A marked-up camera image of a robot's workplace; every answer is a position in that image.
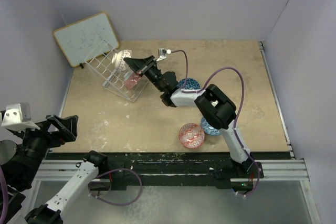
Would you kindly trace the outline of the pink red patterned bowl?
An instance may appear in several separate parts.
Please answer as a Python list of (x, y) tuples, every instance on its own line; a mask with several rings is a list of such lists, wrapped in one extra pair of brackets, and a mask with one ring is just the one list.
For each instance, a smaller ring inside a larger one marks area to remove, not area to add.
[(133, 89), (142, 79), (142, 77), (138, 74), (131, 74), (125, 81), (124, 86), (127, 90)]

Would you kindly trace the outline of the brown white patterned bowl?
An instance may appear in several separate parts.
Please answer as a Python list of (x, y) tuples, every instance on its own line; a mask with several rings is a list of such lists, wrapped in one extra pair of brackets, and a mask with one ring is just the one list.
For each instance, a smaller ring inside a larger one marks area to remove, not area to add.
[(132, 50), (125, 49), (114, 53), (111, 63), (114, 65), (116, 71), (125, 72), (129, 68), (129, 66), (125, 62), (125, 58), (131, 58), (131, 57), (132, 57)]

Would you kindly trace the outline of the dark blue triangle bowl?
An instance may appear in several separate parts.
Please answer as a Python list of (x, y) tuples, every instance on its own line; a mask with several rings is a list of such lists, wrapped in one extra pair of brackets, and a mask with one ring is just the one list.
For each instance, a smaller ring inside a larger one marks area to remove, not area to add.
[(184, 78), (178, 82), (177, 86), (186, 90), (199, 90), (201, 88), (199, 82), (193, 78)]

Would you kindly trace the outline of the red white patterned bowl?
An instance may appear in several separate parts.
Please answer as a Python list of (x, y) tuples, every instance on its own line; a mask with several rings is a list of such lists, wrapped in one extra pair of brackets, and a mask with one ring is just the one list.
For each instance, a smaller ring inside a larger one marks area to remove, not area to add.
[(205, 132), (200, 125), (196, 123), (188, 123), (180, 128), (178, 139), (184, 147), (195, 149), (204, 143)]

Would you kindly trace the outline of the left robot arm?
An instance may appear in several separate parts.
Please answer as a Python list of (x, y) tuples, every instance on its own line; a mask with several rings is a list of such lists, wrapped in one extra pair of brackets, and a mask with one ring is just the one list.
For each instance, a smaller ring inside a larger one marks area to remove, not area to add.
[(76, 115), (34, 123), (17, 109), (1, 111), (1, 127), (22, 139), (1, 141), (1, 223), (63, 223), (83, 190), (107, 174), (107, 157), (96, 151), (76, 163), (45, 160), (76, 140), (77, 123)]

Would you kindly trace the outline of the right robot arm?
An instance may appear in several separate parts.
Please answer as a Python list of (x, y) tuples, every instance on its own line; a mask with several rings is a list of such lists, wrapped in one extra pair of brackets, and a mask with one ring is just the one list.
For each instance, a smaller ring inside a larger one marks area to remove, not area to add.
[[(244, 142), (237, 125), (245, 96), (243, 76), (237, 69), (222, 67), (207, 79), (201, 89), (184, 90), (178, 87), (175, 72), (161, 72), (157, 67), (154, 56), (144, 59), (126, 58), (124, 61), (135, 74), (145, 76), (161, 92), (160, 98), (166, 106), (174, 108), (181, 106), (197, 107), (205, 120), (221, 132), (229, 149), (234, 173), (238, 177), (246, 177), (251, 173), (256, 162), (251, 156), (250, 149)], [(232, 70), (240, 78), (242, 93), (239, 107), (218, 86), (209, 84), (211, 79), (223, 70)]]

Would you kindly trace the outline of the blue white floral bowl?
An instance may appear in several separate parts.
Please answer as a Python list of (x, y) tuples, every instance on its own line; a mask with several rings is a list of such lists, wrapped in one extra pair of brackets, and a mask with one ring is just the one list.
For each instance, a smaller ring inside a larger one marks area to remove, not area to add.
[(201, 127), (202, 127), (203, 131), (205, 132), (205, 134), (207, 134), (207, 135), (210, 135), (210, 136), (221, 135), (220, 130), (212, 127), (204, 117), (201, 118)]

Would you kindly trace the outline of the whiteboard with wooden frame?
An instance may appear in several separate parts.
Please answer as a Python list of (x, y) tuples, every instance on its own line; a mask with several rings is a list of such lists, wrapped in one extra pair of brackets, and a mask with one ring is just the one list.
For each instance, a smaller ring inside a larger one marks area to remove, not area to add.
[(112, 23), (105, 12), (54, 30), (53, 36), (72, 67), (119, 47)]

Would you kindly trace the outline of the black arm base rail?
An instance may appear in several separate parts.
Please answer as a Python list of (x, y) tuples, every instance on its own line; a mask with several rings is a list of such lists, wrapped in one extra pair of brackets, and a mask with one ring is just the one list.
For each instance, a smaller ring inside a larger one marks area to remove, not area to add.
[(105, 153), (100, 173), (112, 170), (113, 190), (128, 186), (215, 187), (249, 191), (257, 178), (256, 166), (243, 172), (228, 152)]

